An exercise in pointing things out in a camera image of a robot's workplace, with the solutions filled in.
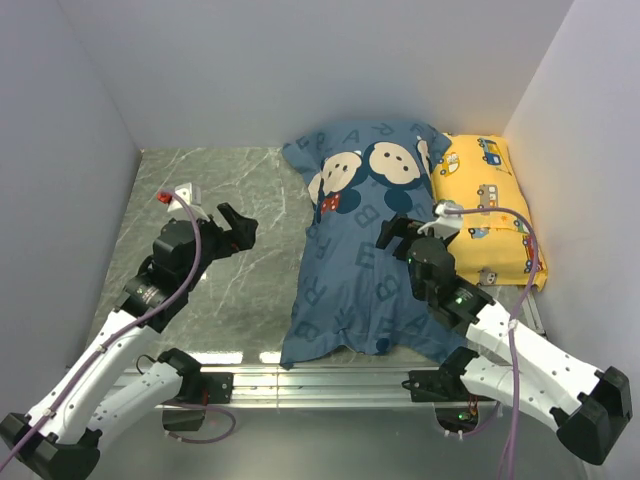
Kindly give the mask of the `blue cartoon pillowcase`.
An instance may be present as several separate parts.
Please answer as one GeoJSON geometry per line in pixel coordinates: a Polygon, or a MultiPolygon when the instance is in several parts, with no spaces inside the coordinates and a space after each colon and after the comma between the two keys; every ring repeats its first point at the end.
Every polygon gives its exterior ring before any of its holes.
{"type": "Polygon", "coordinates": [[[433,218],[431,173],[451,141],[418,120],[355,120],[286,143],[303,178],[312,220],[280,364],[322,358],[340,347],[386,355],[397,345],[436,363],[465,345],[412,295],[404,262],[376,241],[396,214],[433,218]]]}

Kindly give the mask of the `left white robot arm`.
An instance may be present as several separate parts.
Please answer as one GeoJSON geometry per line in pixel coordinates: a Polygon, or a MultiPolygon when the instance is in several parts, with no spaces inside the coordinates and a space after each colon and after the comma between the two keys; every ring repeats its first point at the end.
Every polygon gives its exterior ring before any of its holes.
{"type": "Polygon", "coordinates": [[[176,348],[159,354],[131,384],[111,390],[187,305],[209,265],[253,248],[257,221],[227,203],[218,210],[228,229],[193,209],[186,219],[170,219],[162,227],[151,254],[74,366],[28,412],[10,413],[2,421],[1,438],[11,457],[42,479],[85,479],[106,447],[156,406],[203,414],[210,403],[229,401],[231,377],[207,378],[197,360],[176,348]]]}

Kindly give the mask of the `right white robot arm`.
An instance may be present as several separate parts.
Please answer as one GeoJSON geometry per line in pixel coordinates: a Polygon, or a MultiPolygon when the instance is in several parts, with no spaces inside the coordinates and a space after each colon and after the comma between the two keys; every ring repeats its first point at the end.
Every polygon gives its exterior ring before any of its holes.
{"type": "Polygon", "coordinates": [[[549,427],[579,459],[603,464],[633,416],[628,377],[564,352],[459,276],[448,246],[461,228],[452,208],[427,223],[395,215],[376,242],[385,249],[399,238],[393,255],[406,263],[414,297],[442,326],[503,361],[460,347],[440,367],[442,391],[455,400],[468,393],[494,399],[549,427]]]}

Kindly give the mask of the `yellow car print pillow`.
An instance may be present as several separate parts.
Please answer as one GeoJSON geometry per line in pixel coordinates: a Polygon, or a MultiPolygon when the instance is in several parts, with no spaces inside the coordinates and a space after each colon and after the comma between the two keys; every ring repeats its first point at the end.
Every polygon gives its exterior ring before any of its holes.
{"type": "Polygon", "coordinates": [[[434,195],[478,211],[463,217],[463,228],[449,246],[457,273],[476,285],[524,286],[536,270],[533,285],[542,289],[548,269],[543,257],[533,262],[527,226],[512,214],[486,210],[501,207],[530,217],[506,140],[495,135],[446,137],[451,145],[432,171],[434,195]]]}

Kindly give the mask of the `aluminium mounting rail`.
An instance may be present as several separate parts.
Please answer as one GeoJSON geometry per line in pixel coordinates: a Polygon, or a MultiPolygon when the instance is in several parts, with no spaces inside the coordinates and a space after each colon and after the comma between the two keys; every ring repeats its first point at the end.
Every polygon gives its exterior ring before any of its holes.
{"type": "Polygon", "coordinates": [[[400,364],[303,365],[285,370],[277,365],[206,365],[214,379],[226,375],[224,406],[232,409],[375,409],[411,408],[410,391],[402,386],[412,371],[436,367],[400,364]]]}

